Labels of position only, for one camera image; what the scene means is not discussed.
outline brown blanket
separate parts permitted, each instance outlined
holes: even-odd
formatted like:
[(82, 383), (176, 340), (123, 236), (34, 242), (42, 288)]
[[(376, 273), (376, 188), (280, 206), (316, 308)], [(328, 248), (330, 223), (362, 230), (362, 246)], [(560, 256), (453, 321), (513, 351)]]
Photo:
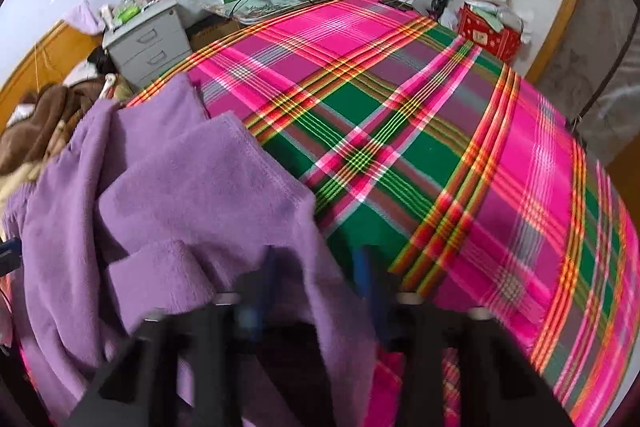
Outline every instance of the brown blanket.
[(8, 127), (0, 136), (0, 176), (23, 163), (46, 161), (68, 143), (76, 125), (100, 96), (104, 78), (72, 87), (54, 84), (29, 93), (21, 103), (35, 103), (33, 114)]

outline drawer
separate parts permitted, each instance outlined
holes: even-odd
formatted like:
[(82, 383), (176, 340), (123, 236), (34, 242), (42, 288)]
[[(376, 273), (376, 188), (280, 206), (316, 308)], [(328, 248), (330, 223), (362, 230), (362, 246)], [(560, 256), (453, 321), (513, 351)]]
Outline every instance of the drawer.
[(134, 91), (139, 92), (140, 90), (144, 89), (153, 81), (157, 80), (161, 74), (166, 73), (171, 68), (173, 68), (178, 62), (181, 62), (182, 60), (187, 58), (189, 55), (191, 55), (191, 53), (192, 51), (189, 50), (188, 52), (185, 52), (182, 55), (178, 55), (177, 57), (174, 57), (171, 60), (169, 60), (169, 62), (167, 62), (166, 64), (162, 65), (157, 70), (149, 73), (147, 76), (145, 76), (141, 80), (137, 82), (130, 82), (131, 86), (134, 88)]
[(178, 31), (182, 31), (182, 26), (176, 10), (167, 10), (124, 35), (109, 47), (109, 53), (116, 65), (122, 66), (167, 35)]
[(166, 63), (185, 53), (191, 54), (189, 41), (183, 31), (175, 32), (149, 46), (131, 60), (128, 60), (120, 69), (120, 73), (133, 84), (137, 84), (149, 73), (158, 70)]

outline wooden bed frame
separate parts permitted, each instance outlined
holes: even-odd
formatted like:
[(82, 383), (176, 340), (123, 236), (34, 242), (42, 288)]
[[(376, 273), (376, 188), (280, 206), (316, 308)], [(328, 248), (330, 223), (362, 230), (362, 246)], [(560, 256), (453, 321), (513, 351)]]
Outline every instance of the wooden bed frame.
[(75, 65), (102, 42), (102, 36), (85, 35), (58, 22), (36, 42), (0, 90), (0, 129), (4, 129), (15, 105), (30, 90), (59, 84)]

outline purple fleece blanket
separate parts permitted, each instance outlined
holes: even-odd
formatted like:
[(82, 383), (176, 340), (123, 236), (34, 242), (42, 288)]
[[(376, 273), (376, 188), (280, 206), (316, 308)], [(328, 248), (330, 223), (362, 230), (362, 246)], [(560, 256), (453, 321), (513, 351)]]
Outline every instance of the purple fleece blanket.
[[(231, 289), (276, 245), (292, 254), (270, 320), (316, 326), (338, 427), (359, 425), (373, 334), (313, 211), (311, 192), (240, 121), (207, 120), (185, 76), (139, 107), (98, 101), (4, 216), (24, 250), (13, 286), (17, 330), (52, 418), (69, 415), (122, 339), (101, 299), (131, 332), (152, 309), (188, 311)], [(247, 424), (298, 425), (255, 360), (241, 381)]]

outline red gift box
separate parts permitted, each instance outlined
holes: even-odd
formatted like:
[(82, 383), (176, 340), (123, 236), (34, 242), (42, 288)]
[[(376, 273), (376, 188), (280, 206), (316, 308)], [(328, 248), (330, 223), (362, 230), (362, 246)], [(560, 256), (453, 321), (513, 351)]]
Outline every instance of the red gift box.
[(460, 10), (458, 33), (509, 65), (520, 49), (520, 34), (517, 31), (506, 26), (499, 33), (493, 31), (491, 26), (481, 16), (473, 13), (467, 4)]

